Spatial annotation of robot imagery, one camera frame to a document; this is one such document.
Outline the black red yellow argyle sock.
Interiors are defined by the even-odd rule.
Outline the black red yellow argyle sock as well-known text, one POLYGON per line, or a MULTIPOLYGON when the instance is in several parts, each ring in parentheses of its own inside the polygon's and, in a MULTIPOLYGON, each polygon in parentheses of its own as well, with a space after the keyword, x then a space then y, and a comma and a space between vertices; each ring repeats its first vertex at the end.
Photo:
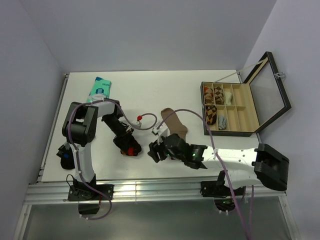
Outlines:
POLYGON ((135 157, 142 151, 141 145, 131 134, 116 136, 113 139, 113 143, 120 149, 120 153, 125 156, 135 157))

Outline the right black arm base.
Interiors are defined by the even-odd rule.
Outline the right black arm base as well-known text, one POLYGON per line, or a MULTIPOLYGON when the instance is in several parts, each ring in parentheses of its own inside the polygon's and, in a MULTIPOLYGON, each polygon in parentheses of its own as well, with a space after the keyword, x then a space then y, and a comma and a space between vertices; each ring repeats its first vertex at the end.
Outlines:
POLYGON ((236 209, 230 189, 218 181, 201 181, 200 194, 204 198, 213 198, 219 213, 229 213, 236 209))

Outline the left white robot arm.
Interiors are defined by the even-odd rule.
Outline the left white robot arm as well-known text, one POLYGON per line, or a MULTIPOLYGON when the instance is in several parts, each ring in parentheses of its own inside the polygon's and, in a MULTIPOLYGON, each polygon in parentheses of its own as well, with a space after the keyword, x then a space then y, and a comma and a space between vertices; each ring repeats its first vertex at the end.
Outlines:
POLYGON ((125 156, 136 157, 141 145, 133 136, 133 129, 122 121, 125 114, 120 102, 113 99, 96 100, 90 103, 72 102, 62 127, 75 165, 74 185, 80 186, 79 194, 86 200, 96 197, 96 174, 92 165, 91 145, 96 136, 97 122, 101 118, 114 133, 113 143, 125 156))

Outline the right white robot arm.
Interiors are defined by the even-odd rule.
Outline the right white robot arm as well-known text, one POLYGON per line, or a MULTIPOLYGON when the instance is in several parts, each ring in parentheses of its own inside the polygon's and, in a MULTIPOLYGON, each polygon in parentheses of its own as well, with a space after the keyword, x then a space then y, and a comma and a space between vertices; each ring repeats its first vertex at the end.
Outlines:
POLYGON ((216 189, 222 195, 254 185, 279 192, 288 188, 290 161, 268 144, 260 143, 249 149, 213 148, 188 144, 177 134, 172 134, 160 136, 150 143, 147 154, 156 163, 171 158, 195 170, 219 169, 216 189))

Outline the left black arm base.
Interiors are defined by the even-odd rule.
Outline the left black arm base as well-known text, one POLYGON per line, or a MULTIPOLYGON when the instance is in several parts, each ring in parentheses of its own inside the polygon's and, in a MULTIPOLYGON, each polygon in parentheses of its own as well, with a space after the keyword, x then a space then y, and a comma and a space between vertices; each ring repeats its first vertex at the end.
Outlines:
POLYGON ((82 182, 77 182, 69 188, 67 200, 78 202, 78 212, 90 216, 98 213, 101 201, 107 200, 107 198, 88 188, 82 182))

